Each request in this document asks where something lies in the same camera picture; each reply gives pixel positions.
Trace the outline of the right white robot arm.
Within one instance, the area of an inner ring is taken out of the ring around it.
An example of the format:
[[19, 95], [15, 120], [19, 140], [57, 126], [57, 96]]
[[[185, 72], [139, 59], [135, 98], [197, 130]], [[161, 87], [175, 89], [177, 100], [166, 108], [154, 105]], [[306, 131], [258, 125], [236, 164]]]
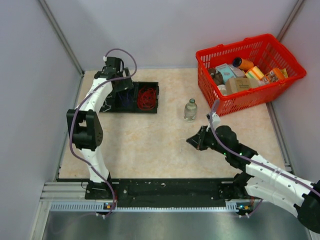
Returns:
[[291, 213], [308, 230], [320, 232], [320, 184], [302, 179], [275, 166], [252, 148], [242, 144], [227, 125], [211, 130], [202, 126], [186, 142], [198, 151], [211, 149], [225, 156], [242, 171], [243, 180], [233, 185], [239, 198], [247, 195], [266, 200]]

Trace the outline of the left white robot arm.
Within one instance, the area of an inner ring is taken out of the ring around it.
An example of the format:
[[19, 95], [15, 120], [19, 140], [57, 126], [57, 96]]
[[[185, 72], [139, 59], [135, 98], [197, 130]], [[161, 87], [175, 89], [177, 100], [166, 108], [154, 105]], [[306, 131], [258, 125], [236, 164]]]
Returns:
[[103, 128], [98, 118], [107, 96], [113, 91], [130, 89], [133, 84], [130, 72], [118, 57], [105, 57], [105, 66], [93, 78], [85, 99], [75, 109], [66, 113], [69, 143], [75, 145], [88, 165], [89, 180], [98, 183], [96, 192], [102, 198], [109, 198], [114, 191], [107, 182], [109, 171], [104, 163], [100, 145], [103, 142]]

